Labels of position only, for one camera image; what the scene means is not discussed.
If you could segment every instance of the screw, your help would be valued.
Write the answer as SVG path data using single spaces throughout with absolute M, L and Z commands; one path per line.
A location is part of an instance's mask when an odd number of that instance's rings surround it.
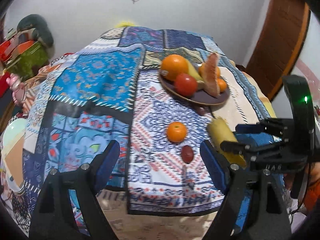
M 53 169 L 50 170 L 50 174 L 51 174 L 51 175 L 54 175 L 54 174 L 56 174 L 57 172 L 58 172 L 58 170 L 55 169 L 55 168 L 53 168 Z
M 267 175 L 267 176 L 271 174 L 271 172 L 268 169 L 264 169 L 262 172 L 264 175 Z
M 239 165 L 238 165 L 238 164 L 235 164 L 235 163 L 232 163 L 232 164 L 230 165 L 230 168 L 231 168 L 232 170 L 234 170 L 234 171 L 237 171 L 237 170 L 239 170 Z
M 84 164 L 82 164 L 80 167 L 81 167 L 81 169 L 83 169 L 83 170 L 87 170 L 87 169 L 89 169 L 90 165 L 89 165 L 89 163 L 84 163 Z

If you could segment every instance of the bread slice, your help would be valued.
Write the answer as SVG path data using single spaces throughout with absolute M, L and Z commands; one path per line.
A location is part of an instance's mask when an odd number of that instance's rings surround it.
M 202 78 L 204 80 L 204 91 L 210 96 L 217 97 L 220 95 L 220 87 L 218 85 L 218 72 L 217 65 L 220 59 L 220 55 L 213 52 L 207 59 L 202 70 Z

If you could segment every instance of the red grape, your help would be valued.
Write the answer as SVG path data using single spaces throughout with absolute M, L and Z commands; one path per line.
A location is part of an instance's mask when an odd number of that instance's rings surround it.
M 193 153 L 192 148 L 189 145 L 183 146 L 182 150 L 181 150 L 181 158 L 182 158 L 182 160 L 186 164 L 189 164 L 189 163 L 192 162 L 193 157 L 194 157 L 194 153 Z

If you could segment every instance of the cable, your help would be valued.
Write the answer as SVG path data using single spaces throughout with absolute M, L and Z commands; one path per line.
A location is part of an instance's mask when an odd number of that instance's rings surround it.
M 9 195 L 9 197 L 6 199 L 6 200 L 3 200 L 3 198 L 0 196 L 0 198 L 1 198 L 1 200 L 3 201 L 3 202 L 6 202 L 6 201 L 8 201 L 10 198 L 11 198 L 11 195 L 12 195 L 12 192 L 10 193 L 10 195 Z
M 290 212 L 290 215 L 292 215 L 292 219 L 291 219 L 291 223 L 290 225 L 292 225 L 292 222 L 293 222 L 293 214 L 295 214 L 296 212 L 299 211 L 299 209 L 301 208 L 302 204 L 304 203 L 304 200 L 306 198 L 306 195 L 307 195 L 307 190 L 308 190 L 308 187 L 309 187 L 309 182 L 310 182 L 310 173 L 311 173 L 311 163 L 309 163 L 309 167 L 308 167 L 308 179 L 307 179 L 307 186 L 306 186 L 306 190 L 304 192 L 304 196 L 302 198 L 302 201 L 300 202 L 300 204 L 298 205 L 297 209 Z

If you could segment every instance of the white wall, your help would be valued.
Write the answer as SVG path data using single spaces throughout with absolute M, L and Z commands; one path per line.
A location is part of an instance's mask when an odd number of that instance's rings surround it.
M 269 3 L 270 3 L 270 0 L 263 1 L 263 5 L 262 5 L 261 11 L 260 11 L 258 23 L 257 23 L 256 29 L 253 33 L 253 36 L 252 36 L 251 44 L 247 50 L 247 53 L 245 54 L 245 57 L 244 57 L 244 60 L 242 63 L 242 65 L 244 67 L 247 67 L 247 65 L 250 61 L 250 58 L 254 52 L 254 49 L 256 48 L 257 42 L 260 38 L 260 34 L 263 29 L 264 22 L 266 20 L 268 8 L 269 8 Z
M 313 13 L 311 13 L 302 51 L 291 73 L 307 77 L 314 105 L 318 104 L 320 106 L 320 22 Z M 280 90 L 272 101 L 272 107 L 277 117 L 292 118 L 290 104 L 284 93 L 284 88 Z
M 188 30 L 214 37 L 237 64 L 244 61 L 265 0 L 14 0 L 6 19 L 15 28 L 41 14 L 55 40 L 54 57 L 83 48 L 117 23 Z

